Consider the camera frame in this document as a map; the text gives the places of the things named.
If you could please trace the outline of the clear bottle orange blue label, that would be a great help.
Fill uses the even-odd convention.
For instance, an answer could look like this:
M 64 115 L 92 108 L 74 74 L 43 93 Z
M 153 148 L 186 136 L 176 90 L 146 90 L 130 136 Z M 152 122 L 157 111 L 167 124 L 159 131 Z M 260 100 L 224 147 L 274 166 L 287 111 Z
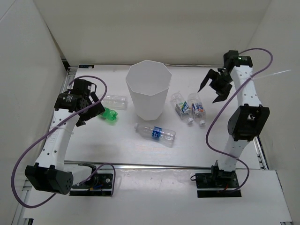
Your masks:
M 201 127 L 206 124 L 206 111 L 198 93 L 191 93 L 187 98 L 187 103 L 190 106 L 194 121 Z

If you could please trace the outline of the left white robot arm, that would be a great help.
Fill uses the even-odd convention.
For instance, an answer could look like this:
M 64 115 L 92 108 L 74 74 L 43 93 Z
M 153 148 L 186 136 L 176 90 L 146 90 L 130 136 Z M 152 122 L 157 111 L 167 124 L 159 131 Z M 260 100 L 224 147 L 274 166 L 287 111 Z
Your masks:
M 51 134 L 34 165 L 28 165 L 25 176 L 39 191 L 66 195 L 74 183 L 72 172 L 64 168 L 64 160 L 74 127 L 105 111 L 95 91 L 96 84 L 74 79 L 72 88 L 58 95 L 54 105 Z

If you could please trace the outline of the clear bottle green blue label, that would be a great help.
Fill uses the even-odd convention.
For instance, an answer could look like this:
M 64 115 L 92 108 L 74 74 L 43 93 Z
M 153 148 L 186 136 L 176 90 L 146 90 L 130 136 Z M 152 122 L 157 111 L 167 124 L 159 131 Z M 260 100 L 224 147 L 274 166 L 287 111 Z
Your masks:
M 174 106 L 180 119 L 186 124 L 191 125 L 194 119 L 191 114 L 191 109 L 183 96 L 179 92 L 176 92 L 172 94 L 170 102 Z

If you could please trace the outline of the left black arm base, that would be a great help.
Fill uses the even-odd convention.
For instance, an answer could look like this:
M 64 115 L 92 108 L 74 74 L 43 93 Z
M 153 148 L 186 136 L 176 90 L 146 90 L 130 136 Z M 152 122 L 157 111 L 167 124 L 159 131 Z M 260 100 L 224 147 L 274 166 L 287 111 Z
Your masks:
M 89 196 L 89 197 L 112 197 L 114 194 L 116 170 L 113 164 L 103 163 L 99 166 L 93 164 L 78 164 L 83 169 L 90 169 L 90 176 L 80 181 L 78 184 L 74 184 L 69 192 L 70 196 Z M 111 167 L 112 172 L 99 172 L 105 166 Z

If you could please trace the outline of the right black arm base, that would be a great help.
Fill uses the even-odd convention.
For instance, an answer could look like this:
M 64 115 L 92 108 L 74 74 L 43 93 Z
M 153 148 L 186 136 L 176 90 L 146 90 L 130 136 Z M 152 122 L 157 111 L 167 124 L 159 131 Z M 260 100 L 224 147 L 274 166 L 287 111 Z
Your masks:
M 211 167 L 210 172 L 196 173 L 190 180 L 196 182 L 198 198 L 242 197 L 239 189 L 234 191 L 239 187 L 236 172 L 220 170 L 218 162 Z

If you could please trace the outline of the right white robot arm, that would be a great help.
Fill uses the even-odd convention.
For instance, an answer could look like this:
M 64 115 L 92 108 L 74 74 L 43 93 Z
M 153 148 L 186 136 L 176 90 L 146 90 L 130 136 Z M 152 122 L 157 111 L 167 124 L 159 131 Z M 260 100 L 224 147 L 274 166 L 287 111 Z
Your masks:
M 237 98 L 238 107 L 228 121 L 228 142 L 221 157 L 216 161 L 217 172 L 210 177 L 212 185 L 222 187 L 236 169 L 244 148 L 261 133 L 270 110 L 259 100 L 253 81 L 253 63 L 249 56 L 241 56 L 236 50 L 223 55 L 224 65 L 217 71 L 210 69 L 200 84 L 208 84 L 215 90 L 214 102 L 229 102 Z

